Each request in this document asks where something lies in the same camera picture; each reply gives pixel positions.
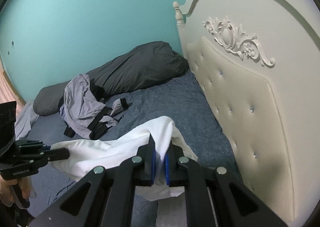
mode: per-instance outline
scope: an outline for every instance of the teal wall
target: teal wall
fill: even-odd
[[[140,44],[162,40],[181,53],[173,1],[8,0],[0,12],[5,69],[28,101],[42,87],[72,79]]]

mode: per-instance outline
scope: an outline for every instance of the silver bolt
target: silver bolt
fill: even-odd
[[[140,156],[135,156],[131,158],[132,162],[134,163],[140,163],[142,161],[142,158]]]
[[[218,174],[226,174],[227,169],[223,166],[219,166],[219,167],[217,167],[217,172],[218,172]]]
[[[102,166],[96,166],[94,169],[93,169],[93,172],[95,174],[101,174],[102,172],[104,171],[104,168]]]
[[[189,162],[189,158],[187,157],[179,157],[179,162],[182,164],[186,164]]]

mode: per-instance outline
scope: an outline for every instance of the bed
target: bed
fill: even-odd
[[[169,116],[202,165],[225,166],[290,227],[310,226],[320,200],[314,1],[187,0],[173,8],[190,71],[120,95],[131,106],[102,140]],[[59,114],[40,117],[28,138],[51,145],[67,140],[64,127]],[[49,166],[33,183],[35,216],[72,185]],[[136,196],[132,226],[155,226],[156,210]]]

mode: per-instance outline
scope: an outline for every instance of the white floral carving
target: white floral carving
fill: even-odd
[[[242,27],[235,27],[228,16],[219,21],[216,17],[215,21],[211,17],[208,18],[207,22],[203,22],[203,26],[214,35],[215,41],[220,44],[226,52],[239,55],[240,59],[243,60],[244,55],[251,57],[254,60],[261,61],[261,65],[267,65],[274,67],[276,60],[272,57],[270,60],[267,59],[264,49],[261,43],[257,40],[257,35],[247,35]]]

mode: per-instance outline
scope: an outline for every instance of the cream leather upholstery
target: cream leather upholstery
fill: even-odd
[[[205,37],[187,59],[229,139],[244,184],[283,220],[294,219],[286,138],[268,81],[219,53]]]

